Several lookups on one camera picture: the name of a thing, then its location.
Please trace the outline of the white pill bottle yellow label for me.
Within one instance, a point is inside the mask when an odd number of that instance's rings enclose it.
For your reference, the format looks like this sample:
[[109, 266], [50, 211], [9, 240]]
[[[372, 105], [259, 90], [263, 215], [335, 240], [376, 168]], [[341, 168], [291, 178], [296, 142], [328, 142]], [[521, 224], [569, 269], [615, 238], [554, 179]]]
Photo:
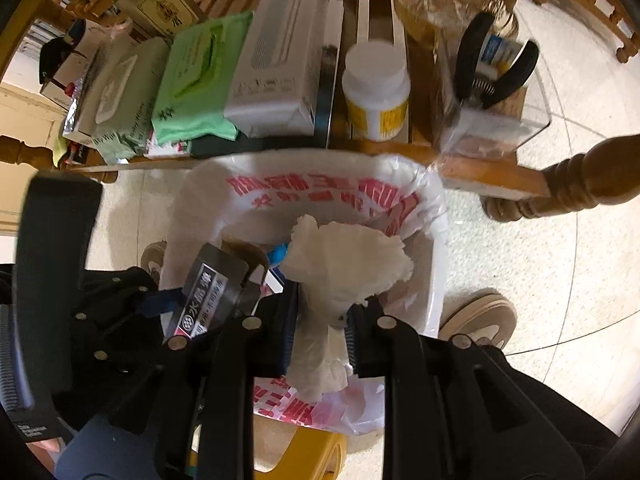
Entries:
[[354, 44], [342, 77], [350, 136], [407, 142], [410, 88], [405, 50], [384, 40]]

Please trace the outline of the bright green wipes pack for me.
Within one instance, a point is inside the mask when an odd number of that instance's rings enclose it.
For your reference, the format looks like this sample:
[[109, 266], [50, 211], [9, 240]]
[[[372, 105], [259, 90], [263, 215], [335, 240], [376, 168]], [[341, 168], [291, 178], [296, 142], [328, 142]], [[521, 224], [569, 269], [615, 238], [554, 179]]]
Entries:
[[253, 13], [214, 18], [179, 32], [152, 114], [160, 145], [218, 136], [233, 141], [238, 129], [224, 118], [231, 83]]

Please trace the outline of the turned wooden table leg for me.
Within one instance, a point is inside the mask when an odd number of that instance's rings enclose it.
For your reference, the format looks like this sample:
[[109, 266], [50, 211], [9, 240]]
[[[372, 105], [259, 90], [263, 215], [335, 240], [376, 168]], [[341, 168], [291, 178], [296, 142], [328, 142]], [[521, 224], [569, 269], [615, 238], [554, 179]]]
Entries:
[[506, 223], [624, 204], [639, 196], [639, 160], [640, 138], [636, 134], [606, 139], [585, 154], [546, 168], [548, 197], [484, 197], [483, 210], [489, 219]]

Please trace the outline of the white trash bag red print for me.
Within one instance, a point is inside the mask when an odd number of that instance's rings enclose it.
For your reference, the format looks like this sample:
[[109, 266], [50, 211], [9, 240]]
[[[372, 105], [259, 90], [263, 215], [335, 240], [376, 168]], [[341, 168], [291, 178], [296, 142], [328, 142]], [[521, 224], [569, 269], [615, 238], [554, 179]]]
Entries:
[[206, 243], [271, 249], [288, 242], [305, 214], [319, 224], [362, 224], [398, 236], [413, 274], [382, 294], [384, 311], [437, 336], [447, 271], [444, 186], [434, 170], [400, 156], [282, 150], [202, 162], [172, 207], [160, 286], [186, 284]]

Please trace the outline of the white tissue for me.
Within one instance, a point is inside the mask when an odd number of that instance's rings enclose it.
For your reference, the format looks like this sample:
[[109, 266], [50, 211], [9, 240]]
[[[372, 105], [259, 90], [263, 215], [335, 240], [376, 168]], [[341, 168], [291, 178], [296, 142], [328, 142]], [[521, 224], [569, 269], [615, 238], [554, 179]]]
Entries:
[[305, 214], [292, 229], [280, 270], [302, 295], [285, 378], [303, 401], [316, 403], [325, 393], [346, 388], [352, 374], [345, 341], [348, 310], [409, 281], [414, 263], [397, 235], [360, 224], [320, 226]]

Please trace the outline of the yellow plastic stool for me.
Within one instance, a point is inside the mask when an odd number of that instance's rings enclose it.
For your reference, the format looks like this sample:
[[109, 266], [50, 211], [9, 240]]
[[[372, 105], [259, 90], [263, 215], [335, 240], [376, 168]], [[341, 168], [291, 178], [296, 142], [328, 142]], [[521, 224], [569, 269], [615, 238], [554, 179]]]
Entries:
[[277, 465], [270, 471], [250, 468], [250, 479], [336, 479], [347, 456], [347, 438], [298, 427]]

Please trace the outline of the pale green baby wipes pack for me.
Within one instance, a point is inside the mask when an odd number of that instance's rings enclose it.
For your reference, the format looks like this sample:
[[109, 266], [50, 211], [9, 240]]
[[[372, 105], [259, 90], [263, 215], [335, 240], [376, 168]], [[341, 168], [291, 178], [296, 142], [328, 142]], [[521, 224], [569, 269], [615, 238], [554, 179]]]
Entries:
[[141, 44], [119, 38], [99, 47], [70, 106], [65, 132], [110, 164], [143, 155], [169, 51], [160, 37]]

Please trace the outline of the white long box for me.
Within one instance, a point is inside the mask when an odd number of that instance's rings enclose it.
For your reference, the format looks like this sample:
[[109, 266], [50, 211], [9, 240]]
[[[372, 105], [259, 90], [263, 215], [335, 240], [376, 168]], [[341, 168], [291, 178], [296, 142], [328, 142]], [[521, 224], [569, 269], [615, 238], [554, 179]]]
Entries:
[[329, 0], [260, 0], [224, 118], [249, 138], [311, 136]]

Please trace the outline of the clear plastic container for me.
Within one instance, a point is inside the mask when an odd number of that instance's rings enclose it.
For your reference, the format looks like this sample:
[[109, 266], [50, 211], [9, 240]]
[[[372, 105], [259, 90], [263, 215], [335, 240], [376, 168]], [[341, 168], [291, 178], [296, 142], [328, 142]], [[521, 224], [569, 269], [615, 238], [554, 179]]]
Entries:
[[432, 128], [436, 148], [445, 154], [480, 159], [502, 159], [548, 127], [547, 104], [526, 104], [536, 68], [524, 86], [494, 107], [461, 103], [454, 94], [454, 68], [462, 35], [456, 39], [439, 34], [434, 47]]

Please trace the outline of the beige shoe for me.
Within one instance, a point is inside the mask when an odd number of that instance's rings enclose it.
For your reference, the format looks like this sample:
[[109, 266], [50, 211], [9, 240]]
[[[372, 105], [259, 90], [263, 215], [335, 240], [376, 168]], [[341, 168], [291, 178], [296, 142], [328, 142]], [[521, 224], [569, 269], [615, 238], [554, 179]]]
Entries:
[[480, 295], [462, 307], [439, 330], [438, 338], [449, 340], [456, 335], [469, 336], [477, 344], [503, 349], [518, 324], [514, 304], [498, 292]]

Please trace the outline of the glass jar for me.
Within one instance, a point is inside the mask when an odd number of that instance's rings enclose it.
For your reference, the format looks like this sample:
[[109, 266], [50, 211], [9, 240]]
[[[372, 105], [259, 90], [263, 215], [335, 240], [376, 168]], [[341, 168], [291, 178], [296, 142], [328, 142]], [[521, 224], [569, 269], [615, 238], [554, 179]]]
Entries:
[[422, 47], [431, 49], [439, 34], [459, 38], [476, 14], [495, 15], [491, 31], [500, 37], [518, 36], [518, 19], [504, 0], [393, 0], [406, 32]]

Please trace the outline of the black cardboard box with label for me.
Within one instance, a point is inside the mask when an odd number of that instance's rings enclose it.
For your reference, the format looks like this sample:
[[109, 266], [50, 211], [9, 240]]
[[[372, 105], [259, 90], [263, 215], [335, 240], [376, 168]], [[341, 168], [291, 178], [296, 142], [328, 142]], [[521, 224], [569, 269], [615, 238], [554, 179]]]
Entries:
[[200, 336], [228, 318], [249, 316], [262, 296], [269, 260], [255, 245], [228, 240], [218, 248], [204, 244], [180, 290], [183, 300], [171, 315], [167, 337]]

